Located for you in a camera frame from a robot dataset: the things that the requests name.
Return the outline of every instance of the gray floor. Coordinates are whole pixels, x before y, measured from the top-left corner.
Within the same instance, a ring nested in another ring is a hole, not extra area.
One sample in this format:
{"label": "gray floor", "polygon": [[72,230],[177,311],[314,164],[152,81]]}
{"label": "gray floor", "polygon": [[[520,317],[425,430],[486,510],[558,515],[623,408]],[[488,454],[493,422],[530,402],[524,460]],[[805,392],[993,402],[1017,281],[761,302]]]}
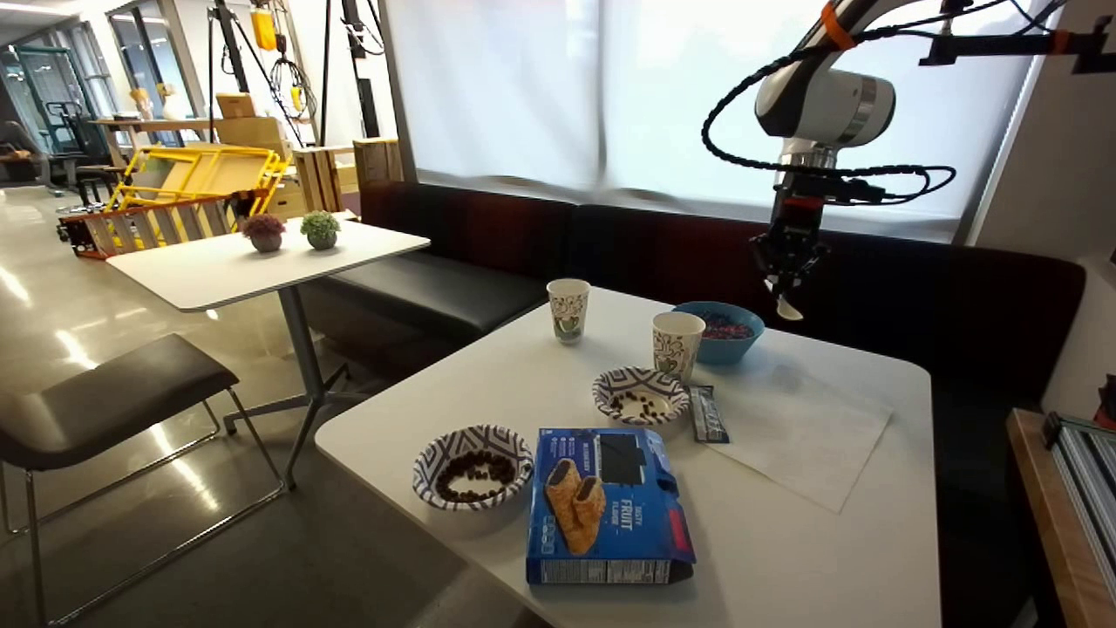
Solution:
{"label": "gray floor", "polygon": [[[274,297],[215,313],[175,313],[116,274],[105,260],[72,258],[55,242],[55,214],[71,194],[0,188],[0,392],[48,388],[66,372],[143,344],[184,335],[239,372],[239,396],[261,406],[300,392]],[[349,364],[349,393],[382,392],[396,371],[367,353],[339,353],[318,339],[325,371]],[[300,410],[261,416],[270,450],[286,460]],[[204,430],[184,410],[168,430],[139,435],[42,486],[46,510],[118,479],[159,446]],[[109,498],[46,525],[48,607],[116,584],[177,536],[218,518],[270,487],[243,435],[218,441],[180,465],[148,474]],[[0,628],[34,624],[27,542],[0,536]],[[78,624],[540,624],[509,594],[446,553],[403,523],[357,479],[310,450],[300,492],[211,536],[157,578],[89,611]]]}

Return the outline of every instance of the blue box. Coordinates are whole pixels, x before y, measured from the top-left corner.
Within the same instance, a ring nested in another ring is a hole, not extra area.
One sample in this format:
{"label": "blue box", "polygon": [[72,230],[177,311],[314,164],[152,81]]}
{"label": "blue box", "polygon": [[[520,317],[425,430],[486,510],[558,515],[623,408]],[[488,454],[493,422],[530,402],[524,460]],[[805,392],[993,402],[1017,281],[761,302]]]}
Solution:
{"label": "blue box", "polygon": [[659,432],[540,430],[525,584],[661,587],[689,578],[693,563]]}

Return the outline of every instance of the white table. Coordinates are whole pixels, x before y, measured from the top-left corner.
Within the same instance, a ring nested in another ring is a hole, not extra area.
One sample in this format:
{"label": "white table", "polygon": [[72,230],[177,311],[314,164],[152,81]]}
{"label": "white table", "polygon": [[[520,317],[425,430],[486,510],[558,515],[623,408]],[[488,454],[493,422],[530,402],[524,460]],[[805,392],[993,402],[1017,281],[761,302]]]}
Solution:
{"label": "white table", "polygon": [[732,410],[749,372],[826,371],[893,418],[842,511],[671,432],[697,575],[665,588],[533,588],[524,575],[525,498],[488,515],[450,515],[411,496],[411,460],[438,432],[488,422],[538,442],[543,427],[606,427],[593,381],[614,367],[652,364],[652,313],[671,311],[593,288],[583,344],[558,344],[546,307],[486,335],[396,388],[318,430],[318,446],[388,496],[420,525],[488,571],[552,624],[943,624],[931,381],[919,367],[767,332],[732,372],[697,371]]}
{"label": "white table", "polygon": [[308,311],[295,286],[352,265],[388,258],[388,256],[420,251],[425,243],[430,236],[411,236],[411,235],[382,230],[371,224],[340,224],[339,246],[314,251],[300,235],[300,218],[291,218],[282,235],[282,251],[274,256],[259,256],[243,235],[222,235],[222,236],[204,236],[204,242],[188,242],[170,246],[116,256],[109,258],[109,265],[136,280],[159,301],[168,301],[175,311],[209,311],[209,307],[222,307],[232,301],[279,288],[286,332],[304,378],[304,393],[251,408],[251,410],[274,410],[274,408],[318,402],[321,392],[329,388],[321,381],[321,367],[318,367],[310,329],[308,329]]}

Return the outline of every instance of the chair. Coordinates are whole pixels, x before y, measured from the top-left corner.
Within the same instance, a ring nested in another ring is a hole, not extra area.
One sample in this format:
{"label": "chair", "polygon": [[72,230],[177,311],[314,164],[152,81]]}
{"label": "chair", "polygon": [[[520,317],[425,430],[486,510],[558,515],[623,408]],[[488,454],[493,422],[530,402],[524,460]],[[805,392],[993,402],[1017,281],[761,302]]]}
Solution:
{"label": "chair", "polygon": [[[101,598],[89,598],[86,603],[66,611],[64,617],[48,617],[39,525],[46,518],[55,518],[58,511],[71,511],[71,510],[124,486],[128,479],[139,479],[159,465],[184,457],[196,446],[215,441],[222,422],[209,408],[211,393],[227,392],[232,396],[237,416],[243,418],[253,446],[261,450],[272,479],[279,480],[279,470],[274,470],[266,442],[259,441],[251,416],[243,410],[239,396],[232,393],[232,385],[237,385],[237,378],[222,364],[209,359],[203,347],[196,347],[180,335],[168,335],[168,339],[148,343],[124,357],[116,357],[86,372],[78,372],[48,392],[0,393],[0,506],[2,506],[6,531],[27,535],[27,542],[32,542],[34,611],[39,611],[42,624],[72,621],[85,611],[101,607],[105,600],[150,578],[157,568],[165,568],[168,563],[175,563],[188,549],[203,543],[215,531],[237,523],[239,515],[253,511],[259,506],[266,506],[279,496],[279,486],[274,486],[259,502],[209,523],[204,531],[180,542],[177,549],[170,549],[165,557],[150,563],[148,568],[139,568],[124,584],[105,588]],[[211,418],[211,432],[200,435],[196,442],[184,442],[180,450],[89,492],[89,496],[48,511],[48,515],[39,515],[34,474],[85,465],[85,460],[139,435],[143,430],[175,418],[177,410],[184,410],[192,406],[204,406],[204,410]],[[27,525],[24,531],[13,531],[13,523],[12,523],[2,465],[24,470],[24,492],[27,492]]]}

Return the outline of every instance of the paper cup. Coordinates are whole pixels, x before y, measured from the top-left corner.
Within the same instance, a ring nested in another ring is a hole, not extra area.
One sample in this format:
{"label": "paper cup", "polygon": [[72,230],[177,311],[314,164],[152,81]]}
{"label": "paper cup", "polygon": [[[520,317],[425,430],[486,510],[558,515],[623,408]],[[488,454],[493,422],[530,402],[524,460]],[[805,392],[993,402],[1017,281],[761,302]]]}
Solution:
{"label": "paper cup", "polygon": [[678,381],[689,381],[693,372],[693,359],[697,359],[697,344],[703,335],[703,322],[682,311],[665,311],[657,317],[652,323],[657,332],[657,347],[652,347],[652,364],[659,372],[678,378]]}
{"label": "paper cup", "polygon": [[590,281],[587,280],[554,280],[554,281],[546,281],[546,297],[552,297],[558,343],[578,343],[587,332]]}

